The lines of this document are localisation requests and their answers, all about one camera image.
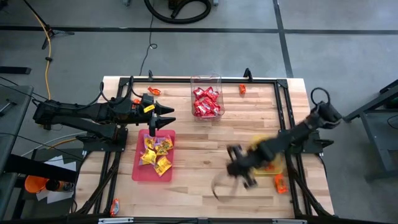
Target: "floor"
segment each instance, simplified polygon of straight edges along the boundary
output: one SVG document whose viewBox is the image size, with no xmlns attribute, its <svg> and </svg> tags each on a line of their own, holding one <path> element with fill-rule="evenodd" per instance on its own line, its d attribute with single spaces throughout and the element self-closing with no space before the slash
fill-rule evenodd
<svg viewBox="0 0 398 224">
<path fill-rule="evenodd" d="M 31 4 L 54 27 L 146 28 L 151 19 L 141 0 L 132 0 L 129 7 L 107 0 L 42 0 Z M 165 0 L 155 0 L 155 8 L 169 14 Z M 335 108 L 348 114 L 398 77 L 394 66 L 398 55 L 397 9 L 396 0 L 220 0 L 206 19 L 195 24 L 175 26 L 155 19 L 153 27 L 198 29 L 154 32 L 152 42 L 159 47 L 149 50 L 143 75 L 151 69 L 154 75 L 218 73 L 240 77 L 249 67 L 255 77 L 304 78 L 307 91 L 322 86 L 330 92 Z M 180 17 L 201 10 L 203 6 L 193 2 Z M 0 12 L 0 26 L 9 25 L 37 27 L 38 23 L 22 1 L 10 0 Z M 148 32 L 138 29 L 57 37 L 52 42 L 54 61 L 49 73 L 52 97 L 87 103 L 96 96 L 103 76 L 137 75 L 148 38 Z M 41 31 L 0 30 L 0 63 L 32 68 L 30 75 L 1 76 L 32 85 L 37 93 L 47 95 L 47 49 L 40 49 L 43 40 Z M 44 142 L 76 132 L 68 127 L 44 131 L 29 119 L 33 112 L 31 105 L 22 136 Z M 354 120 L 321 131 L 321 137 L 335 140 L 324 158 L 335 213 L 344 218 L 398 222 L 398 181 L 364 180 L 365 174 L 378 170 L 379 161 L 361 122 Z M 34 146 L 18 140 L 14 153 L 23 154 Z"/>
</svg>

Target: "wooden table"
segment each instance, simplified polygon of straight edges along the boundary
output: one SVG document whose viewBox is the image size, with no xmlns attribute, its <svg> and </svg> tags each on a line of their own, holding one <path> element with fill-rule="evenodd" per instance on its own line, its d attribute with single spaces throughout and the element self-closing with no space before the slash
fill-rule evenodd
<svg viewBox="0 0 398 224">
<path fill-rule="evenodd" d="M 116 96 L 119 77 L 104 77 L 104 93 Z M 304 80 L 288 79 L 290 99 L 296 122 L 309 114 Z M 217 123 L 194 122 L 191 114 L 189 83 L 151 83 L 162 90 L 155 98 L 160 104 L 175 108 L 176 121 L 164 129 L 177 133 L 173 163 L 173 178 L 168 183 L 143 183 L 131 179 L 136 139 L 140 129 L 147 125 L 129 125 L 126 151 L 122 154 L 114 197 L 120 201 L 119 216 L 132 217 L 224 217 L 224 218 L 292 218 L 291 194 L 279 195 L 273 177 L 256 177 L 258 188 L 246 191 L 240 184 L 238 195 L 227 203 L 214 198 L 210 183 L 213 177 L 225 170 L 229 161 L 227 144 L 247 146 L 255 135 L 275 136 L 280 129 L 272 85 L 246 85 L 244 97 L 239 95 L 237 84 L 223 84 L 225 114 Z M 148 83 L 135 83 L 137 93 L 147 93 Z M 93 152 L 87 158 L 77 183 L 76 201 L 82 206 L 98 185 L 103 152 Z M 314 155 L 303 154 L 307 184 L 314 196 L 333 213 L 328 184 L 323 166 Z M 228 198 L 230 188 L 217 188 L 218 194 Z M 101 211 L 106 203 L 105 189 Z M 298 190 L 302 203 L 302 194 Z"/>
</svg>

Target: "orange object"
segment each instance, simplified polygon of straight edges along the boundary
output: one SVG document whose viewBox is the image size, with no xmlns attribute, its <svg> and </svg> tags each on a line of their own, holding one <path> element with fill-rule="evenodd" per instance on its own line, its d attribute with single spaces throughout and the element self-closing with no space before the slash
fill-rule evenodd
<svg viewBox="0 0 398 224">
<path fill-rule="evenodd" d="M 285 185 L 284 176 L 282 174 L 278 174 L 275 176 L 275 187 L 278 194 L 284 194 L 287 192 L 287 187 Z"/>
<path fill-rule="evenodd" d="M 240 94 L 245 94 L 246 93 L 246 86 L 243 84 L 239 84 L 239 93 Z"/>
<path fill-rule="evenodd" d="M 45 188 L 48 179 L 29 175 L 25 180 L 25 190 L 29 193 L 36 194 Z"/>
<path fill-rule="evenodd" d="M 152 93 L 155 96 L 159 96 L 161 94 L 161 91 L 158 89 L 153 89 L 151 87 L 148 87 L 148 90 L 150 91 L 150 93 Z"/>
<path fill-rule="evenodd" d="M 112 207 L 111 207 L 111 216 L 115 217 L 118 214 L 119 210 L 120 210 L 119 199 L 115 198 L 113 200 Z"/>
<path fill-rule="evenodd" d="M 134 102 L 134 103 L 141 103 L 141 100 L 134 99 L 133 102 Z"/>
</svg>

